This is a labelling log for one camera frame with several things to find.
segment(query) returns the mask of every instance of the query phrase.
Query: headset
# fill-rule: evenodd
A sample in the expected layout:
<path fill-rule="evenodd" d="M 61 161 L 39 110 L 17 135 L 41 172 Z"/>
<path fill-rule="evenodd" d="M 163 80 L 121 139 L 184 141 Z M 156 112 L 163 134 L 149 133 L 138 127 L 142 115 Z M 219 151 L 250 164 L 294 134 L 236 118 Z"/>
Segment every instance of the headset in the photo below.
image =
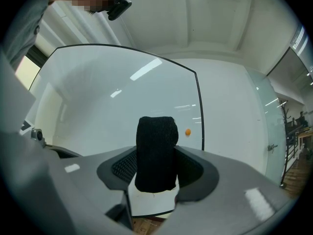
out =
<path fill-rule="evenodd" d="M 103 4 L 101 7 L 91 7 L 89 12 L 93 14 L 107 11 L 109 20 L 113 21 L 121 16 L 131 5 L 132 2 L 129 0 L 109 0 L 107 4 Z"/>

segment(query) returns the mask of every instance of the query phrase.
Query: glass door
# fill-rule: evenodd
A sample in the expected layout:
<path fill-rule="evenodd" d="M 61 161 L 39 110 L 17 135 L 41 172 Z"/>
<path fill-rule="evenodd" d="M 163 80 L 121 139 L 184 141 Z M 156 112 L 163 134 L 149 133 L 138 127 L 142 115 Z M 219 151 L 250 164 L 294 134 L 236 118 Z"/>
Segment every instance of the glass door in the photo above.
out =
<path fill-rule="evenodd" d="M 260 97 L 268 128 L 268 164 L 265 175 L 279 185 L 286 155 L 286 134 L 280 103 L 269 79 L 264 74 L 252 69 L 246 70 Z"/>

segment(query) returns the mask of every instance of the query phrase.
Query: black fabric cover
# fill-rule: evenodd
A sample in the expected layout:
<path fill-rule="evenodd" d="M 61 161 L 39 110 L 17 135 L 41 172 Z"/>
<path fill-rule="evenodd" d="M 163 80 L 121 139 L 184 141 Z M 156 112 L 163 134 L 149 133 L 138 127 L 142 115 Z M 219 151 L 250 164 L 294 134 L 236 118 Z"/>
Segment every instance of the black fabric cover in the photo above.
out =
<path fill-rule="evenodd" d="M 177 126 L 172 117 L 142 117 L 137 127 L 137 175 L 135 186 L 143 192 L 172 190 L 177 169 L 174 146 Z"/>

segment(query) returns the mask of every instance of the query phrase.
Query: white ceiling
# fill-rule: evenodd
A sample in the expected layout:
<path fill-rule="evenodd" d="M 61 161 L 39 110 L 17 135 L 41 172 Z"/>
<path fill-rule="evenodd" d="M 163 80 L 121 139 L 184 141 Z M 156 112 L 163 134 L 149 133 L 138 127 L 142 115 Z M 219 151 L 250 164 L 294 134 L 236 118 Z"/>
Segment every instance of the white ceiling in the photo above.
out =
<path fill-rule="evenodd" d="M 105 12 L 91 16 L 67 2 L 55 2 L 43 17 L 36 45 L 50 55 L 64 45 L 115 44 L 169 59 L 246 62 L 265 73 L 280 59 L 297 25 L 279 0 L 131 1 L 132 6 L 113 22 Z M 268 28 L 258 21 L 260 15 Z M 276 34 L 269 33 L 272 27 L 289 29 L 275 39 Z M 265 53 L 268 46 L 274 46 L 271 42 L 276 44 L 275 51 Z M 265 55 L 274 56 L 264 64 Z"/>

